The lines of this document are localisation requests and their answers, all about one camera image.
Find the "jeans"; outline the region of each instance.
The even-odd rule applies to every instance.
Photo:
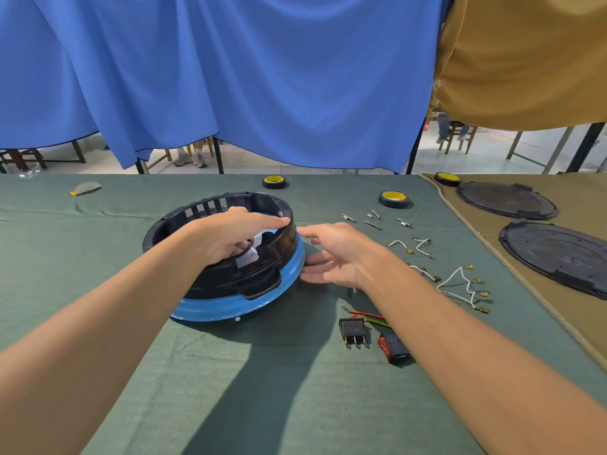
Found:
[[[438,123],[438,138],[447,139],[449,137],[449,133],[451,132],[451,126],[449,126],[451,117],[445,112],[441,112],[436,115],[436,121]],[[461,135],[465,136],[468,132],[470,132],[470,125],[464,124],[464,127],[461,129]]]

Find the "forearm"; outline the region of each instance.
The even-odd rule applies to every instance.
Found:
[[[607,446],[607,411],[599,403],[400,259],[377,255],[362,289],[488,453],[598,453]]]
[[[3,453],[87,444],[204,267],[184,227],[0,353]]]

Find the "blue curtain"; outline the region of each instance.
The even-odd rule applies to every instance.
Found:
[[[128,167],[216,135],[290,164],[400,172],[447,2],[5,0],[0,147],[99,130]]]

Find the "sneaker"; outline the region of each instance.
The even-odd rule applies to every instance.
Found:
[[[178,153],[177,159],[173,161],[175,166],[184,166],[192,162],[192,157],[185,153]]]
[[[198,166],[198,168],[203,168],[206,167],[206,163],[205,163],[205,157],[202,156],[201,152],[196,152],[194,154],[194,162],[196,163],[196,166]]]

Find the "blue metal rim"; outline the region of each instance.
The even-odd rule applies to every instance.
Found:
[[[210,322],[231,319],[243,314],[250,313],[261,308],[280,297],[295,282],[302,271],[305,261],[304,243],[299,234],[297,235],[297,247],[293,257],[289,260],[280,275],[282,282],[274,290],[255,300],[246,300],[241,295],[214,298],[211,300],[181,300],[171,317],[180,321]]]

